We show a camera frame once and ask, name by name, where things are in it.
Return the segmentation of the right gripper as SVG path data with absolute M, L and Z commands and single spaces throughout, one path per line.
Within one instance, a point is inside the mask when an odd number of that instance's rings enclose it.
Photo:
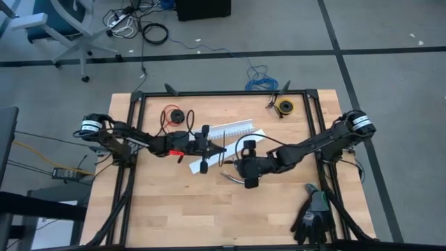
M 243 142 L 243 157 L 254 158 L 256 157 L 256 141 L 245 140 Z M 280 171 L 281 163 L 279 158 L 274 154 L 268 154 L 267 156 L 261 156 L 256 158 L 256 164 L 259 170 L 259 175 L 266 174 L 278 174 Z M 245 188 L 252 189 L 259 186 L 258 178 L 246 178 Z

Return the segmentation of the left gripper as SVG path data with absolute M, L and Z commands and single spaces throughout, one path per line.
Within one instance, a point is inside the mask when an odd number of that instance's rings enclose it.
M 224 154 L 226 153 L 226 149 L 224 146 L 219 146 L 213 142 L 215 139 L 224 139 L 226 137 L 225 129 L 214 129 L 209 125 L 203 125 L 201 127 L 201 134 L 204 139 L 204 144 L 208 151 L 221 151 L 218 154 L 217 163 L 221 167 L 224 164 Z M 172 144 L 172 150 L 182 151 L 185 155 L 202 155 L 202 150 L 199 148 L 197 141 L 189 141 L 189 140 L 176 140 Z M 199 172 L 201 174 L 208 173 L 208 163 L 205 156 L 202 156 L 200 162 Z

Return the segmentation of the white duct cover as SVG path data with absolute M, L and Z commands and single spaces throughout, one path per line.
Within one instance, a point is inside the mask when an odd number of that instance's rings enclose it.
M 224 153 L 225 157 L 233 157 L 235 155 L 235 152 L 239 153 L 243 147 L 243 142 L 245 140 L 254 140 L 255 142 L 259 142 L 263 140 L 263 136 L 265 136 L 265 132 L 260 129 L 254 132 L 254 135 L 246 135 L 243 139 L 240 140 L 238 145 L 236 145 L 236 142 L 229 144 L 225 146 L 226 152 Z M 208 166 L 216 165 L 219 162 L 219 154 L 211 156 L 206 161 L 208 163 Z M 201 160 L 196 160 L 189 164 L 189 168 L 193 174 L 197 174 L 200 171 L 200 164 Z

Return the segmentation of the black zip tie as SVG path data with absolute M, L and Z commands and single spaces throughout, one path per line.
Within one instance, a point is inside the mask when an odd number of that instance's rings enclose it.
M 223 131 L 223 137 L 222 137 L 222 152 L 219 154 L 218 157 L 218 166 L 222 167 L 224 164 L 225 159 L 225 153 L 226 153 L 226 131 Z

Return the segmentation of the white slotted cable duct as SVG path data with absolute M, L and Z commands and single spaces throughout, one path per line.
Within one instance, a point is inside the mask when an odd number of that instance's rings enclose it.
M 237 121 L 222 125 L 209 126 L 207 138 L 209 140 L 232 137 L 236 135 L 249 134 L 255 131 L 253 120 Z

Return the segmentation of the black grey work glove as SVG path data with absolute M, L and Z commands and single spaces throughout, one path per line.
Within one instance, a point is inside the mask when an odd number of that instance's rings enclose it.
M 301 210 L 290 228 L 293 238 L 298 245 L 303 245 L 306 240 L 311 245 L 326 243 L 325 222 L 322 212 L 314 212 L 307 209 Z
M 307 209 L 314 212 L 317 211 L 322 212 L 323 219 L 325 222 L 325 235 L 326 235 L 326 233 L 330 231 L 330 225 L 332 220 L 325 193 L 324 191 L 319 190 L 316 186 L 312 185 L 311 183 L 306 184 L 305 189 L 309 193 L 309 199 L 307 200 L 307 202 L 309 202 L 309 205 Z

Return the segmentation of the black equipment box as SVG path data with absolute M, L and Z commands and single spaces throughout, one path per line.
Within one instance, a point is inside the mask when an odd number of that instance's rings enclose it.
M 231 0 L 175 0 L 178 20 L 182 22 L 231 14 Z

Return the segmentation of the black power adapter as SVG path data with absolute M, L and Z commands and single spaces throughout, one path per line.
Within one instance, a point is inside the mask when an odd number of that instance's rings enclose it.
M 53 168 L 52 178 L 53 179 L 61 179 L 61 180 L 69 180 L 69 181 L 78 181 L 82 175 L 70 169 L 63 169 L 60 167 Z

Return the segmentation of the white power strip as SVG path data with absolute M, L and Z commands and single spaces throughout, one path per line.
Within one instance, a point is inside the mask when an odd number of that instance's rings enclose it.
M 111 16 L 107 20 L 107 27 L 112 29 L 116 25 L 120 24 L 123 20 L 128 18 L 131 14 L 133 14 L 134 8 L 131 6 L 128 6 L 121 10 L 112 10 Z

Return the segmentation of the office chair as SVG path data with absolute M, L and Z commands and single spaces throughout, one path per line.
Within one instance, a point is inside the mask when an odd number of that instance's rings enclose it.
M 93 21 L 95 0 L 36 0 L 33 13 L 24 17 L 16 17 L 10 23 L 12 30 L 25 30 L 28 41 L 55 40 L 65 47 L 65 50 L 51 59 L 56 68 L 63 57 L 78 53 L 81 69 L 81 81 L 88 82 L 85 72 L 86 60 L 93 50 L 109 52 L 117 62 L 123 57 L 117 50 L 95 45 L 94 41 L 109 29 L 107 26 L 93 31 L 90 24 Z

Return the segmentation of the black bench beam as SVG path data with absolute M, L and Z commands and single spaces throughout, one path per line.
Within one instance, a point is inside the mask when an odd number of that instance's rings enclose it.
M 0 213 L 83 221 L 86 216 L 86 208 L 25 197 L 9 192 L 0 192 Z

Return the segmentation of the black aluminium frame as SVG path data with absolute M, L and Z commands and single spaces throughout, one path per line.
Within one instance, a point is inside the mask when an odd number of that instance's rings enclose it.
M 264 154 L 280 142 L 305 140 L 312 132 L 330 126 L 341 114 L 333 90 L 320 90 L 317 100 L 303 92 L 289 95 L 289 100 L 295 108 L 280 119 L 266 107 L 266 94 L 160 93 L 132 102 L 129 94 L 115 93 L 109 115 L 118 121 L 130 121 L 150 134 L 159 130 L 160 114 L 168 105 L 193 110 L 197 128 L 250 119 L 266 134 L 257 145 L 259 154 Z M 314 156 L 307 156 L 285 174 L 263 177 L 254 189 L 226 180 L 222 168 L 216 165 L 210 166 L 207 174 L 193 174 L 192 162 L 192 156 L 179 160 L 176 156 L 158 158 L 146 150 L 139 152 L 130 207 L 116 221 L 117 228 L 127 229 L 127 248 L 258 250 L 294 246 L 290 227 L 307 198 L 305 185 L 318 183 Z

